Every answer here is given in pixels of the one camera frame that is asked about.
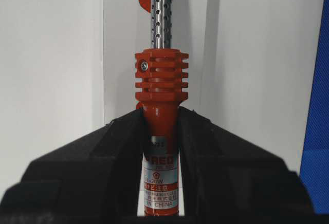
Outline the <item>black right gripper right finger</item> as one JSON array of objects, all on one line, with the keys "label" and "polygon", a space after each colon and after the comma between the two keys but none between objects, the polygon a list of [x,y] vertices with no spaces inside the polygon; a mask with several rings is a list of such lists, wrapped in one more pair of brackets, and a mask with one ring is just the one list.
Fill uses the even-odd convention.
[{"label": "black right gripper right finger", "polygon": [[178,137],[185,215],[196,223],[307,223],[310,197],[280,157],[184,107]]}]

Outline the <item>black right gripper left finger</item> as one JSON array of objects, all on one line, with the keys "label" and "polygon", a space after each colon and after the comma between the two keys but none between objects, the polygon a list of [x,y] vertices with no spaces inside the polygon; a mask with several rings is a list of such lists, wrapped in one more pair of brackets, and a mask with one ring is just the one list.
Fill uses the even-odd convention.
[{"label": "black right gripper left finger", "polygon": [[137,215],[142,110],[34,161],[1,201],[1,223],[119,223]]}]

